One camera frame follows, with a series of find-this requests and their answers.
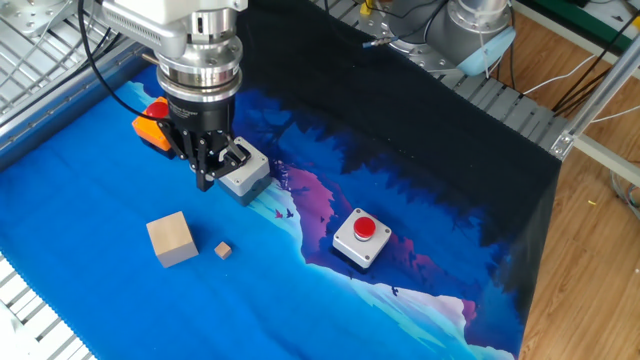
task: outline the wooden cube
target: wooden cube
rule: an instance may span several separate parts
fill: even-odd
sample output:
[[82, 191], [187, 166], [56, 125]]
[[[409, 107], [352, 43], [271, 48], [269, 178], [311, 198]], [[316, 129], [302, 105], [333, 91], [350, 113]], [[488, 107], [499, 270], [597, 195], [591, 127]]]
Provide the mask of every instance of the wooden cube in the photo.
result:
[[147, 224], [153, 250], [165, 268], [198, 255], [182, 211]]
[[226, 258], [231, 255], [231, 248], [223, 241], [216, 247], [216, 254], [218, 254], [222, 260], [226, 260]]

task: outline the black cloth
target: black cloth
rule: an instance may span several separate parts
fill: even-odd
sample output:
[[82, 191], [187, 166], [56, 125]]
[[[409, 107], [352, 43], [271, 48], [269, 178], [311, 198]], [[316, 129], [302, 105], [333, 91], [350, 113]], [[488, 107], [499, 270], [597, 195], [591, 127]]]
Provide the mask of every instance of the black cloth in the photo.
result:
[[[501, 281], [505, 290], [518, 291], [526, 319], [558, 159], [389, 47], [362, 49], [369, 35], [308, 1], [251, 1], [237, 32], [244, 42], [245, 89], [261, 89], [285, 107], [318, 112], [336, 128], [349, 126], [393, 148], [446, 182], [433, 190], [461, 213], [486, 209], [482, 243], [512, 242], [516, 271]], [[366, 156], [360, 161], [366, 163]]]

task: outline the blue mat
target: blue mat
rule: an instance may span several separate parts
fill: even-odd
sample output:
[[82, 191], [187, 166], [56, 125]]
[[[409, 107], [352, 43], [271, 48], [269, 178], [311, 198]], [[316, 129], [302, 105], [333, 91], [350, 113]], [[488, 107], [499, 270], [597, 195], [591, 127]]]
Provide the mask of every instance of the blue mat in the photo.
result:
[[[145, 108], [154, 72], [118, 94]], [[274, 182], [243, 208], [197, 190], [132, 120], [106, 99], [0, 174], [0, 251], [99, 359], [517, 357], [517, 293], [496, 280], [509, 242], [483, 246], [482, 209], [456, 213], [432, 174], [245, 91], [234, 127]], [[377, 155], [354, 166], [354, 147]], [[367, 275], [329, 253], [355, 207], [394, 232]], [[177, 211], [200, 255], [164, 269], [145, 224]]]

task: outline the red button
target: red button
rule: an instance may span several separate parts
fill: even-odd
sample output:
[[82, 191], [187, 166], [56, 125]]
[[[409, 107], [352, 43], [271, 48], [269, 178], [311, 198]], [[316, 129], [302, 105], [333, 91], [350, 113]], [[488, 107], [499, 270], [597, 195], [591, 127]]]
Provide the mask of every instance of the red button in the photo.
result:
[[147, 115], [157, 118], [165, 118], [169, 115], [169, 106], [163, 102], [156, 101], [147, 108]]
[[353, 232], [361, 240], [369, 240], [376, 232], [376, 223], [368, 217], [361, 217], [353, 223]]

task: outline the orange object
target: orange object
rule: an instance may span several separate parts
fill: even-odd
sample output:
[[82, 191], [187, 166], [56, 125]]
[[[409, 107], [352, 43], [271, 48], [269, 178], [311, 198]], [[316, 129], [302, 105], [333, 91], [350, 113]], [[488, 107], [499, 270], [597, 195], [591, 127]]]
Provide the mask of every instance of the orange object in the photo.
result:
[[[158, 103], [167, 105], [167, 100], [163, 97], [159, 97], [153, 104], [149, 105], [147, 110], [144, 111], [144, 114], [157, 117], [166, 116], [168, 114], [168, 105], [163, 107], [162, 105], [158, 106]], [[136, 134], [141, 138], [164, 151], [171, 150], [171, 144], [169, 144], [169, 141], [164, 137], [162, 131], [160, 131], [157, 122], [143, 117], [138, 117], [133, 121], [132, 125], [136, 130]]]

